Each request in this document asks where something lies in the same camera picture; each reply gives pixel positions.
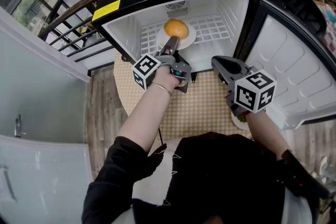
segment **yellow warning label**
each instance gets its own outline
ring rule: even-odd
[[[94,20],[97,20],[98,18],[106,15],[106,14],[109,14],[109,13],[114,12],[115,10],[119,9],[119,5],[120,5],[120,0],[117,0],[117,1],[115,1],[111,4],[109,4],[109,5],[106,5],[103,8],[100,8],[100,9],[96,10],[94,15],[93,15],[92,22]]]

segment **white plate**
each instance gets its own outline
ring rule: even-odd
[[[186,24],[186,26],[188,27],[189,35],[185,39],[180,39],[176,50],[182,50],[182,49],[185,49],[186,47],[189,47],[192,43],[194,43],[196,39],[195,28],[190,24]],[[160,31],[157,32],[156,45],[163,48],[163,46],[168,42],[169,39],[170,39],[170,36],[166,34],[164,28],[162,27]]]
[[[248,127],[247,122],[241,122],[239,119],[237,119],[237,117],[235,117],[233,115],[233,113],[231,112],[231,119],[233,121],[233,123],[241,130],[245,130],[245,131],[249,131],[250,128]]]

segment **cable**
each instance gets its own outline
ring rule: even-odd
[[[160,139],[161,139],[161,145],[163,145],[163,140],[162,140],[162,136],[161,136],[161,130],[159,128],[159,135],[160,135]]]

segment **hand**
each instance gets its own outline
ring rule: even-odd
[[[156,71],[153,82],[161,85],[162,87],[165,87],[167,90],[173,93],[174,89],[180,85],[180,81],[177,78],[175,78],[170,73],[170,71],[171,70],[169,66],[159,67],[158,70]]]

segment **black sleeve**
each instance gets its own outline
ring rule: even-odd
[[[89,185],[82,223],[111,224],[130,208],[135,177],[146,157],[138,144],[126,137],[116,138],[96,180]]]

